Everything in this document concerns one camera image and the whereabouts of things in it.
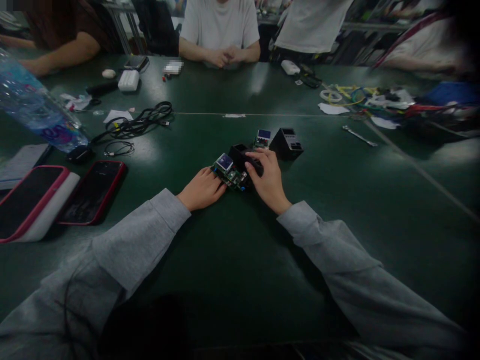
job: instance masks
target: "electronic circuit board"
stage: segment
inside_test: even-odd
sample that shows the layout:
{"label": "electronic circuit board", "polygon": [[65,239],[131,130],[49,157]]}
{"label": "electronic circuit board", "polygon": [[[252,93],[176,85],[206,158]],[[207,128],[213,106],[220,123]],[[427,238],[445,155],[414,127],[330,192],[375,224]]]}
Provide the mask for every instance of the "electronic circuit board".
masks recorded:
{"label": "electronic circuit board", "polygon": [[234,161],[223,154],[210,168],[232,190],[245,191],[249,178],[247,172],[240,173],[234,165]]}
{"label": "electronic circuit board", "polygon": [[272,133],[268,130],[258,130],[258,134],[253,143],[253,149],[269,149],[270,139],[272,138]]}

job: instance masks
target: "gray sleeve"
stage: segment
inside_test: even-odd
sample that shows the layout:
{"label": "gray sleeve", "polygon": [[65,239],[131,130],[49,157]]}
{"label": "gray sleeve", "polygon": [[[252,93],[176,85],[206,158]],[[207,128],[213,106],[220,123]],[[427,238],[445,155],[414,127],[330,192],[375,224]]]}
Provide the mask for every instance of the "gray sleeve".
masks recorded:
{"label": "gray sleeve", "polygon": [[191,216],[163,190],[45,278],[0,324],[0,359],[97,358],[112,310],[157,266]]}
{"label": "gray sleeve", "polygon": [[200,16],[198,0],[188,0],[180,36],[195,45],[200,41]]}
{"label": "gray sleeve", "polygon": [[465,331],[385,271],[343,221],[323,221],[306,202],[278,218],[321,271],[362,341],[383,347],[465,348]]}

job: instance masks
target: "small lcd screen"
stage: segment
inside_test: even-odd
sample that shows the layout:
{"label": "small lcd screen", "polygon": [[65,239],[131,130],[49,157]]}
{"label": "small lcd screen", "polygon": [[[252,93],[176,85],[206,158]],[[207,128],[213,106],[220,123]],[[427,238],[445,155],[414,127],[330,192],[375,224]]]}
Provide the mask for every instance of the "small lcd screen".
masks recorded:
{"label": "small lcd screen", "polygon": [[70,200],[60,222],[91,223],[96,218],[122,166],[121,162],[109,161],[94,164]]}
{"label": "small lcd screen", "polygon": [[218,166],[220,166],[223,170],[228,171],[234,164],[234,161],[227,155],[223,154],[220,158],[216,161]]}
{"label": "small lcd screen", "polygon": [[267,130],[258,130],[258,137],[264,139],[270,139],[272,137],[272,133]]}
{"label": "small lcd screen", "polygon": [[38,167],[0,205],[0,239],[8,239],[29,217],[63,173],[59,167]]}

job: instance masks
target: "water bottle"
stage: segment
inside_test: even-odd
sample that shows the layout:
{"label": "water bottle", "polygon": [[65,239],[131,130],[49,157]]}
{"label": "water bottle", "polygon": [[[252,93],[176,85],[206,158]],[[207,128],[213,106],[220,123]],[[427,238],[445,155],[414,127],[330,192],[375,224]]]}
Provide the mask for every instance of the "water bottle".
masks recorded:
{"label": "water bottle", "polygon": [[0,109],[64,153],[89,144],[42,83],[2,49]]}

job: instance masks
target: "wrench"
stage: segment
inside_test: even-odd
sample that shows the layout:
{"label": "wrench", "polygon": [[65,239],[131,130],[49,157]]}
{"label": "wrench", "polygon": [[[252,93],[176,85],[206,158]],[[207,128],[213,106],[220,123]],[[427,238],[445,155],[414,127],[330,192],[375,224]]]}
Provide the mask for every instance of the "wrench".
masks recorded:
{"label": "wrench", "polygon": [[345,130],[346,132],[349,132],[349,133],[352,134],[352,135],[355,135],[355,136],[356,136],[357,138],[359,138],[360,140],[363,140],[363,141],[366,142],[368,145],[370,145],[372,148],[376,148],[376,147],[378,146],[377,143],[368,141],[368,140],[367,140],[366,138],[364,138],[363,136],[358,135],[356,132],[353,132],[347,125],[343,126],[342,129]]}

